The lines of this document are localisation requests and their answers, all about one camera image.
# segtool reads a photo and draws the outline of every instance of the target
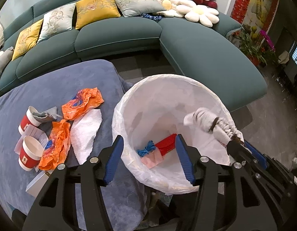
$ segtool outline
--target sofa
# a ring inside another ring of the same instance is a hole
[[[4,30],[3,50],[15,47],[19,33],[42,19],[45,13],[75,1],[79,0],[42,0],[31,6]],[[150,49],[160,49],[177,74],[203,83],[230,111],[266,94],[267,85],[260,72],[227,40],[241,25],[222,13],[219,23],[212,28],[181,18],[155,22],[121,16],[76,30],[76,11],[73,18],[72,30],[38,43],[7,65],[0,79],[0,97],[27,81],[65,66]]]

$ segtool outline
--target paper cup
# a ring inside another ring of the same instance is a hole
[[[29,124],[32,124],[35,127],[38,127],[41,124],[33,117],[32,113],[35,112],[38,112],[37,109],[35,109],[33,106],[29,106],[28,111],[26,111],[26,114],[23,116],[23,119],[18,127],[21,135],[23,135],[25,129]]]
[[[44,149],[39,141],[34,137],[25,136],[19,155],[19,164],[21,168],[30,171],[39,163],[43,152]]]

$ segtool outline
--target yellow pillow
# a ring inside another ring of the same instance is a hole
[[[32,47],[35,47],[43,19],[35,22],[33,25],[21,31],[17,43],[15,44],[15,51],[12,56],[12,61],[19,56],[25,54]]]
[[[99,20],[120,17],[114,0],[81,0],[76,2],[76,29]]]

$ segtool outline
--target trash can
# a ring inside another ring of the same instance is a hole
[[[124,138],[121,156],[127,169],[141,183],[166,194],[185,194],[198,190],[186,180],[176,150],[167,153],[157,166],[148,169],[137,149],[148,141],[158,143],[171,134],[182,134],[187,145],[218,164],[229,165],[225,148],[210,133],[196,126],[184,126],[186,114],[206,107],[234,124],[219,97],[191,78],[161,74],[149,76],[135,84],[116,105],[112,121],[113,140]]]

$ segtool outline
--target table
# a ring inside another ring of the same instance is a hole
[[[90,157],[98,156],[102,148],[112,145],[112,116],[114,107],[131,87],[116,72],[111,62],[92,60],[68,66],[14,88],[0,97],[0,204],[11,217],[14,208],[28,214],[35,198],[25,192],[26,186],[37,173],[24,171],[14,152],[20,138],[18,125],[27,108],[32,105],[42,112],[72,99],[83,88],[97,87],[105,102],[98,108],[102,112],[102,124],[97,132]],[[52,123],[43,123],[40,129],[49,136]],[[66,165],[78,165],[72,147]],[[79,227],[85,229],[80,187],[76,188],[76,206]],[[134,230],[146,214],[147,194],[120,161],[114,180],[102,188],[103,199],[114,230]]]

